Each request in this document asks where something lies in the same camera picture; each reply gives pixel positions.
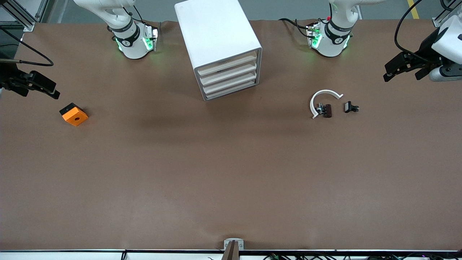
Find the orange and black button box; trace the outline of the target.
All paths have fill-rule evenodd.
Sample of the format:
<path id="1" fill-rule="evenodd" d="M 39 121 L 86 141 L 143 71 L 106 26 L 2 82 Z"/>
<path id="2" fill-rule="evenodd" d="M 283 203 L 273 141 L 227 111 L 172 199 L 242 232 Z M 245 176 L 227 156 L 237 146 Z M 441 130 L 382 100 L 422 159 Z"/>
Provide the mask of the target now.
<path id="1" fill-rule="evenodd" d="M 65 122 L 73 126 L 79 126 L 89 118 L 88 115 L 74 103 L 70 103 L 62 108 L 59 113 Z"/>

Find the white curved pipe clamp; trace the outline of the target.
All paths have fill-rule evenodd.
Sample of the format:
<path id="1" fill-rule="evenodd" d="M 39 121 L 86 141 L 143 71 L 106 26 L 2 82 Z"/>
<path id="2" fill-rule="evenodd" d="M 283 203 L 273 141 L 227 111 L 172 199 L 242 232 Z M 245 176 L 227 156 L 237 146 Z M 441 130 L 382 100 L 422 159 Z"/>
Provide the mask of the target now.
<path id="1" fill-rule="evenodd" d="M 318 115 L 320 115 L 320 113 L 318 112 L 318 110 L 315 108 L 314 106 L 314 100 L 315 98 L 318 96 L 318 95 L 321 95 L 321 94 L 328 94 L 328 95 L 331 95 L 331 96 L 334 96 L 336 99 L 340 99 L 342 98 L 344 95 L 343 94 L 339 94 L 333 90 L 319 90 L 317 92 L 315 92 L 311 99 L 310 99 L 310 111 L 312 113 L 312 119 L 316 118 Z"/>

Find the brown table mat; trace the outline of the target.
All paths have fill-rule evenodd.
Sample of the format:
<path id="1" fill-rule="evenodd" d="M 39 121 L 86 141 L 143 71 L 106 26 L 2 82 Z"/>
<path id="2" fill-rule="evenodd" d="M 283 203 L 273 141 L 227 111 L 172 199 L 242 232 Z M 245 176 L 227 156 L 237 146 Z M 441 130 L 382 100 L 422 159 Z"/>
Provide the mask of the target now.
<path id="1" fill-rule="evenodd" d="M 337 58 L 251 24 L 259 85 L 208 102 L 176 22 L 140 60 L 103 24 L 25 33 L 55 65 L 21 69 L 61 95 L 1 96 L 0 249 L 462 249 L 462 81 L 384 82 L 394 20 L 358 22 Z M 326 89 L 344 96 L 312 119 Z"/>

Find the aluminium frame profile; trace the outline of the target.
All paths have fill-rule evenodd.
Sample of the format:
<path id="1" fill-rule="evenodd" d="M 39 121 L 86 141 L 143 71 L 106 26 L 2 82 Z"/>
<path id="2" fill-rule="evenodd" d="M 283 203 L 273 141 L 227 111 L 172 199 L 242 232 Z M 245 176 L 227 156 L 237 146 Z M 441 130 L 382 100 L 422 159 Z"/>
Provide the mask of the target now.
<path id="1" fill-rule="evenodd" d="M 33 32 L 38 20 L 31 15 L 17 0 L 0 0 L 0 6 L 24 27 L 24 32 Z"/>
<path id="2" fill-rule="evenodd" d="M 452 14 L 462 0 L 439 0 L 442 7 L 442 12 L 437 17 L 432 18 L 432 23 L 435 28 L 438 28 Z"/>

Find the brown wooden post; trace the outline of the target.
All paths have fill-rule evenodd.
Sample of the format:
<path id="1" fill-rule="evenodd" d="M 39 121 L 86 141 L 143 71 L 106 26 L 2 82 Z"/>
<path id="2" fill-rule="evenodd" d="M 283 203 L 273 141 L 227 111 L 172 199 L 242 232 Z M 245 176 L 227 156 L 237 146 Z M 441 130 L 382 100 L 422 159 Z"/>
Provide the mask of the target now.
<path id="1" fill-rule="evenodd" d="M 234 241 L 226 247 L 221 260 L 240 260 L 239 250 Z"/>

